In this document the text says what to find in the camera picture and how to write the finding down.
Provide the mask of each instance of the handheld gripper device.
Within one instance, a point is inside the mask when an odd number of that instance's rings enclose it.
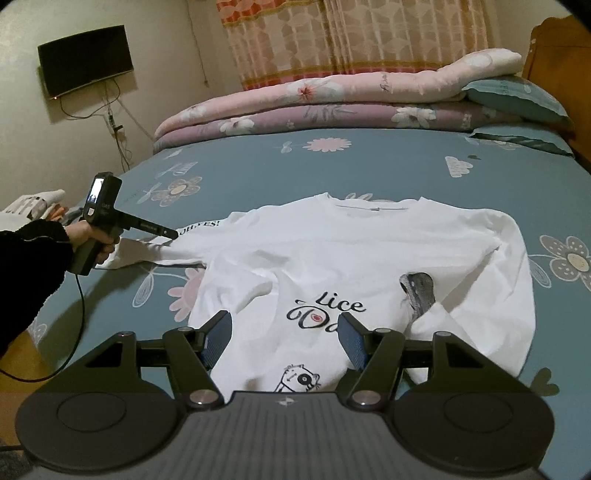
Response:
[[[123,230],[130,228],[137,228],[172,240],[178,237],[178,232],[174,229],[115,210],[115,200],[121,183],[121,179],[115,177],[110,171],[99,173],[90,187],[82,210],[82,219],[105,231],[111,237],[119,236]],[[76,249],[68,271],[77,275],[88,275],[90,269],[95,266],[96,256],[101,248],[102,244],[98,240],[86,241]]]

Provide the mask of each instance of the electrical wires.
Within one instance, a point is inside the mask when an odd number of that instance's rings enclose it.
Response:
[[[121,88],[119,88],[119,84],[117,83],[117,81],[115,79],[113,79],[113,81],[115,82],[115,84],[117,85],[117,90],[118,90],[118,94],[117,97],[115,98],[114,101],[116,101],[117,99],[119,99],[119,97],[121,96]],[[108,100],[109,99],[109,92],[107,91],[107,83],[105,82],[105,98]],[[131,168],[129,166],[129,161],[131,160],[131,156],[133,156],[133,153],[131,153],[131,150],[129,150],[127,147],[122,147],[121,143],[119,142],[119,130],[121,130],[123,128],[122,125],[115,125],[115,119],[113,118],[113,110],[111,109],[111,103],[113,102],[108,102],[106,104],[107,107],[107,112],[108,112],[108,118],[109,118],[109,126],[111,127],[111,134],[113,135],[113,138],[115,139],[115,143],[117,144],[117,150],[119,151],[119,155],[121,156],[121,169],[125,172],[125,166],[124,166],[124,162],[125,165],[127,165],[127,171],[129,171],[129,169]],[[123,150],[125,149],[126,153],[129,152],[130,153],[130,157],[127,158],[127,155],[123,152]]]
[[[114,78],[111,80],[113,80],[113,82],[115,83],[115,85],[117,87],[117,96],[114,99],[109,100],[109,91],[107,89],[107,82],[104,81],[103,85],[105,87],[105,102],[103,103],[103,105],[98,107],[92,113],[85,115],[85,116],[78,116],[78,115],[72,115],[72,114],[66,112],[64,110],[63,104],[61,102],[61,97],[60,97],[60,108],[61,108],[62,113],[64,113],[64,115],[66,115],[68,117],[68,120],[86,120],[92,116],[102,117],[105,120],[105,122],[107,123],[108,127],[110,128],[111,134],[113,135],[113,138],[115,139],[115,142],[117,144],[117,150],[119,151],[119,156],[121,157],[121,169],[123,170],[123,172],[126,172],[126,171],[129,171],[129,169],[131,168],[131,166],[129,165],[129,162],[131,161],[131,158],[133,157],[133,153],[129,148],[127,148],[126,145],[122,145],[119,140],[118,131],[123,127],[120,126],[118,128],[115,125],[115,120],[113,118],[113,110],[111,109],[111,104],[118,101],[119,97],[121,97],[121,88],[119,87],[119,83],[117,83],[117,80],[115,80]],[[97,114],[97,112],[103,108],[107,108],[108,120],[105,118],[104,114],[101,114],[101,115]],[[139,125],[139,123],[135,119],[133,119],[133,120],[137,125]]]
[[[101,110],[102,108],[104,108],[104,107],[110,107],[111,104],[114,103],[114,102],[116,102],[117,100],[119,100],[119,97],[121,96],[121,89],[119,88],[119,84],[115,81],[115,79],[112,79],[112,80],[117,85],[117,91],[118,91],[117,97],[115,97],[113,100],[109,101],[109,96],[106,94],[106,92],[107,92],[107,82],[105,81],[105,95],[106,95],[105,100],[106,100],[106,103],[103,103],[103,105],[101,105],[100,107],[98,107],[94,112],[92,112],[91,114],[86,115],[86,116],[71,115],[71,114],[69,114],[68,112],[66,112],[64,110],[64,106],[63,106],[63,104],[61,102],[61,97],[60,97],[60,108],[61,108],[62,113],[65,116],[69,117],[68,120],[86,120],[87,118],[90,118],[91,116],[102,116],[102,115],[97,115],[96,113],[99,110]]]
[[[78,291],[80,292],[80,300],[82,301],[82,320],[80,322],[80,330],[78,331],[78,337],[76,338],[76,343],[74,343],[74,348],[70,352],[70,355],[68,356],[66,361],[63,362],[61,367],[58,368],[52,374],[47,375],[46,377],[42,377],[42,378],[20,378],[20,377],[16,377],[14,375],[11,375],[8,372],[5,372],[1,368],[0,368],[0,374],[4,374],[8,378],[12,378],[13,380],[16,380],[17,382],[37,383],[37,382],[44,382],[45,380],[49,380],[50,378],[55,377],[59,372],[61,372],[62,370],[65,369],[66,365],[70,362],[70,360],[72,360],[74,353],[78,349],[78,345],[80,345],[80,340],[82,340],[82,334],[84,333],[84,325],[86,324],[86,305],[84,302],[84,293],[82,293],[82,287],[80,286],[80,280],[78,279],[78,275],[76,275],[76,284],[78,285]]]

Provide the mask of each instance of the pink floral blanket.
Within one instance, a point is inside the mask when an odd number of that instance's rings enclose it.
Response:
[[[161,137],[154,144],[154,153],[232,135],[273,134],[308,128],[431,128],[468,132],[483,125],[516,122],[521,122],[521,117],[467,100],[431,105],[299,105],[179,128]]]
[[[169,132],[222,118],[289,105],[321,103],[433,103],[459,95],[468,83],[517,73],[521,55],[504,48],[469,53],[438,70],[418,73],[372,72],[303,79],[257,90],[233,93],[193,105],[165,120],[156,140]]]

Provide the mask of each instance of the white long-sleeve shirt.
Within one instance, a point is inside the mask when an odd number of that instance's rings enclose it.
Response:
[[[231,312],[232,339],[212,371],[227,400],[234,390],[334,387],[350,366],[336,333],[341,312],[410,339],[447,330],[512,375],[535,329],[521,233],[494,210],[325,193],[235,212],[160,243],[122,240],[105,268],[207,265],[189,325]],[[412,321],[399,279],[417,272],[433,278],[436,303]],[[411,375],[426,379],[422,370]]]

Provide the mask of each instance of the hand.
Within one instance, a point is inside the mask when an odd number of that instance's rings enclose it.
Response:
[[[103,244],[103,248],[100,253],[96,256],[96,263],[103,264],[109,255],[115,251],[115,245],[119,243],[120,238],[111,238],[109,235],[104,233],[103,230],[92,226],[86,220],[72,223],[64,227],[74,252],[87,240],[93,238]]]

